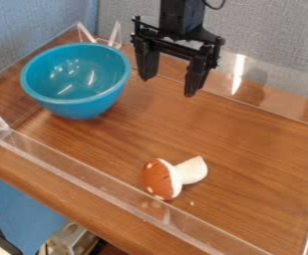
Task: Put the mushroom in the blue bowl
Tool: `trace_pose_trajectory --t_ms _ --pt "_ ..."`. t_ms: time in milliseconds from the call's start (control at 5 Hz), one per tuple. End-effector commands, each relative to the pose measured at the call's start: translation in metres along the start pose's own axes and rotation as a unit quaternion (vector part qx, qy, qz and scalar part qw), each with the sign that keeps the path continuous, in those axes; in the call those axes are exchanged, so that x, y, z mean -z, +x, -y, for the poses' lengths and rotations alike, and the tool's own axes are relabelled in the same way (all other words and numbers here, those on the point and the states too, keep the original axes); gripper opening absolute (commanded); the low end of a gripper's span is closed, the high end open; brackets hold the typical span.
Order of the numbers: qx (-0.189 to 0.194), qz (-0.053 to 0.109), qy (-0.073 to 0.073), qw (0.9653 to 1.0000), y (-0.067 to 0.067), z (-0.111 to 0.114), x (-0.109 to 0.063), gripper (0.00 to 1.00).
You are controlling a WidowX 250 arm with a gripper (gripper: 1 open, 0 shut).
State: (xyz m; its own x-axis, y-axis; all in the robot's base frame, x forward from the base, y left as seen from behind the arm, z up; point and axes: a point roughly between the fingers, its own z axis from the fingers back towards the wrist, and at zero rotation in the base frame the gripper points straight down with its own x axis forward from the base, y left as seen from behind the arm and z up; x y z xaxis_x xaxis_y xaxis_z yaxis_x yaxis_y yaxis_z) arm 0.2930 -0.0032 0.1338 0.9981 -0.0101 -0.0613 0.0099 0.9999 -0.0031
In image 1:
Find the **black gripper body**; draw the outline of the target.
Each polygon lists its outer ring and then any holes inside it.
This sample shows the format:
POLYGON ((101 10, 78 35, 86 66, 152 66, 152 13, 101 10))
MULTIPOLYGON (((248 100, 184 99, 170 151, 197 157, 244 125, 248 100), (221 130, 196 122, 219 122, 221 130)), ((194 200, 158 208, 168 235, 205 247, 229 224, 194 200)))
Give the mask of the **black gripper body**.
POLYGON ((157 23, 136 15, 132 40, 140 58, 154 61, 161 53, 182 59, 219 60, 225 40, 204 28, 206 0, 160 0, 157 23))

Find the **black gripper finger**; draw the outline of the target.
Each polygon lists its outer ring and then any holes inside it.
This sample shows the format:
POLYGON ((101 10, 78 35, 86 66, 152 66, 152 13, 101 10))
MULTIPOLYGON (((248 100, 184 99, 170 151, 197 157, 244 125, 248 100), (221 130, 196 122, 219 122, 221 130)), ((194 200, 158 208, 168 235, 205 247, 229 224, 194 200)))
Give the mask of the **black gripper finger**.
POLYGON ((160 51, 154 49, 153 41, 140 36, 134 37, 134 47, 140 75, 146 81, 157 74, 160 51))
POLYGON ((217 66, 212 55, 196 55, 189 60, 185 74, 184 95, 193 97, 202 88, 209 71, 217 66))

